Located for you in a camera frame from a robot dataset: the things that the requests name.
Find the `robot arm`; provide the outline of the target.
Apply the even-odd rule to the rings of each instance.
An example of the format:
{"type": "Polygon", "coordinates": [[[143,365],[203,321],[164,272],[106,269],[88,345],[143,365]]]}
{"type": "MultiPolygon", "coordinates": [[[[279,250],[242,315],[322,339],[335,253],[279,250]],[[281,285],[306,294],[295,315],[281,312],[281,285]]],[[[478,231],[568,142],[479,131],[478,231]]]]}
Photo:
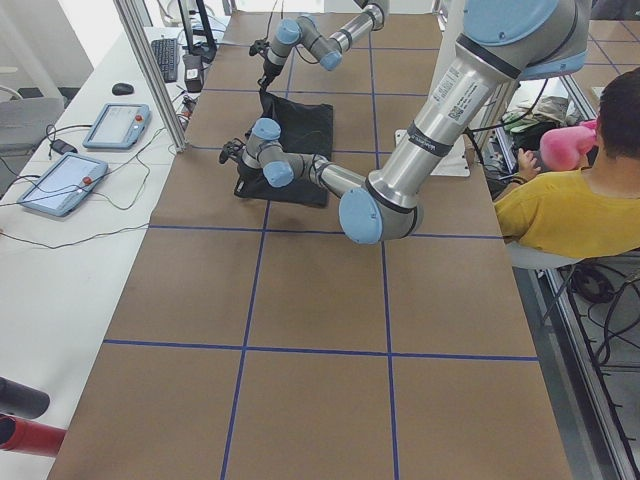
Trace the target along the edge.
{"type": "Polygon", "coordinates": [[[335,70],[343,56],[361,38],[381,30],[389,13],[389,2],[356,1],[361,12],[329,36],[324,36],[308,14],[282,19],[270,41],[255,42],[250,55],[263,58],[263,74],[257,81],[261,91],[282,73],[291,52],[303,47],[327,71],[335,70]]]}
{"type": "Polygon", "coordinates": [[[447,43],[454,55],[386,164],[361,176],[319,154],[287,153],[280,127],[256,121],[238,155],[241,172],[273,188],[302,179],[339,197],[344,233],[359,244],[400,239],[421,224],[421,185],[497,87],[582,68],[588,1],[467,1],[447,43]]]}

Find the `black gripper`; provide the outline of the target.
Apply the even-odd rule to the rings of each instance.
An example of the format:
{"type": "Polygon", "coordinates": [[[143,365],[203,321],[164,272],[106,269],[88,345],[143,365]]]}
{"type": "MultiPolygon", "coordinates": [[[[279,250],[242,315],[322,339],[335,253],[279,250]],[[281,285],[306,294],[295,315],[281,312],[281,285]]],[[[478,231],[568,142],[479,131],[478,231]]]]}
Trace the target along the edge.
{"type": "Polygon", "coordinates": [[[264,72],[262,76],[257,80],[257,84],[261,91],[266,91],[274,80],[278,78],[278,74],[272,74],[264,72]]]}

